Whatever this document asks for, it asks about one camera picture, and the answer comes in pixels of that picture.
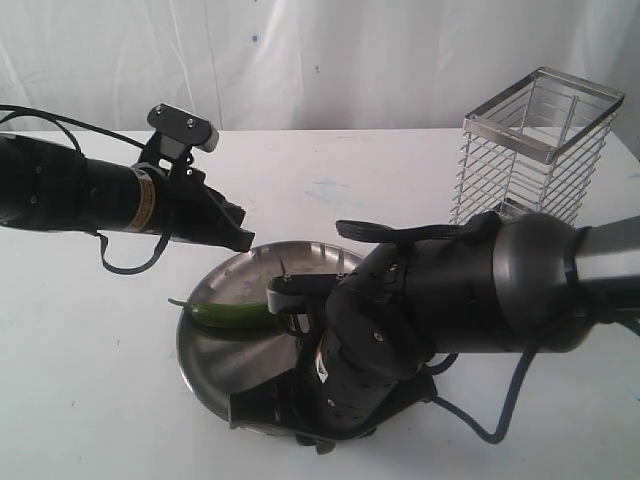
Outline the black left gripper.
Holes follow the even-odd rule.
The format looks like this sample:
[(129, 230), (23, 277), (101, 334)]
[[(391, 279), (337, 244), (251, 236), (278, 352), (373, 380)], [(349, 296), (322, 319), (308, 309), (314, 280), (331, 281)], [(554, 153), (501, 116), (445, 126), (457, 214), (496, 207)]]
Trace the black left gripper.
[(186, 184), (174, 191), (168, 171), (150, 169), (155, 204), (149, 232), (171, 233), (171, 239), (187, 243), (215, 245), (232, 251), (249, 251), (254, 233), (242, 227), (245, 210), (204, 183), (200, 173), (187, 177)]

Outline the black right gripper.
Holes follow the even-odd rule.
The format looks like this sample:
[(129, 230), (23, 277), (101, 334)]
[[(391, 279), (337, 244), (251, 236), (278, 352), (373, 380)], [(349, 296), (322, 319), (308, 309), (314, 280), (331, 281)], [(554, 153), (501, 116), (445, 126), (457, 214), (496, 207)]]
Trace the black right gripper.
[(330, 320), (299, 376), (230, 395), (231, 428), (298, 428), (315, 440), (354, 440), (436, 396), (429, 343), (402, 319)]

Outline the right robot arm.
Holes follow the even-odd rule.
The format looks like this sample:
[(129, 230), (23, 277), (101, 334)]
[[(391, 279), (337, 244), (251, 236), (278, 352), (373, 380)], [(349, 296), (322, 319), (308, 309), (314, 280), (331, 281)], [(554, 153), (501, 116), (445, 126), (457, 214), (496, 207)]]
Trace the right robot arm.
[(310, 323), (295, 366), (229, 399), (234, 427), (285, 431), (304, 445), (371, 435), (407, 408), (442, 398), (435, 377), (464, 353), (520, 356), (494, 431), (501, 442), (538, 353), (577, 348), (598, 324), (639, 328), (639, 221), (575, 228), (544, 213), (396, 230), (337, 223), (372, 245), (350, 273), (285, 274), (269, 310)]

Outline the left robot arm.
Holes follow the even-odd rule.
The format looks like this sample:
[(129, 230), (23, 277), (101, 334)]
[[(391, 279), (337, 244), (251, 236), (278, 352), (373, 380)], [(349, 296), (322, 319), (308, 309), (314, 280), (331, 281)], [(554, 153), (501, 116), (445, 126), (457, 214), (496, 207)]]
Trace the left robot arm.
[(166, 234), (248, 251), (254, 235), (241, 226), (244, 210), (204, 180), (186, 165), (124, 166), (46, 140), (1, 137), (1, 223), (8, 228)]

